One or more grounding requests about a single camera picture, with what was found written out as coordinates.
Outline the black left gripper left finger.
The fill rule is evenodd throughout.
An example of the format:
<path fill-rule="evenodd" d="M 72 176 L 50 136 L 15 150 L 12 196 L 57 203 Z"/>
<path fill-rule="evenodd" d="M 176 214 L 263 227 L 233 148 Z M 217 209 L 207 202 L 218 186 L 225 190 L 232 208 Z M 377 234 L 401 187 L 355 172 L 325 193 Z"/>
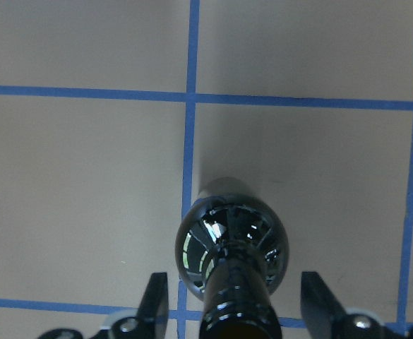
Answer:
<path fill-rule="evenodd" d="M 137 338 L 164 338 L 169 316 L 168 279 L 165 272 L 153 273 L 140 302 L 136 319 Z"/>

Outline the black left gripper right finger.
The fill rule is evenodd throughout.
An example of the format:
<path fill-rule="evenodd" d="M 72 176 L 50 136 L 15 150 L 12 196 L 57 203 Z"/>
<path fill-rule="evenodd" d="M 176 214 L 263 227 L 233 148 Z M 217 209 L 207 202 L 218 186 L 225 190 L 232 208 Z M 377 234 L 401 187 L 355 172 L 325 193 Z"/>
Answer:
<path fill-rule="evenodd" d="M 301 274 L 300 307 L 312 338 L 354 338 L 350 315 L 315 271 Z"/>

